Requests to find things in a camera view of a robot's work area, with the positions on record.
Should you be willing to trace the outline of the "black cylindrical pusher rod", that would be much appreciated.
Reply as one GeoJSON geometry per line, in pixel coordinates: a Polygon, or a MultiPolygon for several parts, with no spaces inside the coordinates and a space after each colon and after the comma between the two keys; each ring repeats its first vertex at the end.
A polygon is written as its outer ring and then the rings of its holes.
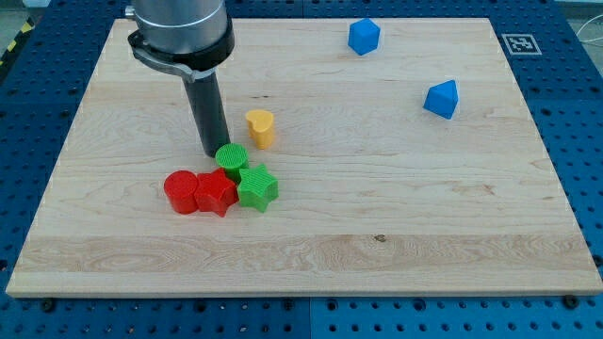
{"type": "Polygon", "coordinates": [[[217,76],[211,73],[184,85],[204,152],[214,157],[219,148],[230,143],[217,76]]]}

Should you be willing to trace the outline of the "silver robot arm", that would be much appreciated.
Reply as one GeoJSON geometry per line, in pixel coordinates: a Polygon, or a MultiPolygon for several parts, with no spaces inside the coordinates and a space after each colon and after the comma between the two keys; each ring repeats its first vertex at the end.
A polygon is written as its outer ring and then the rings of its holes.
{"type": "Polygon", "coordinates": [[[204,152],[213,157],[230,142],[216,76],[235,47],[224,0],[132,0],[124,16],[138,27],[128,36],[135,59],[182,79],[204,152]]]}

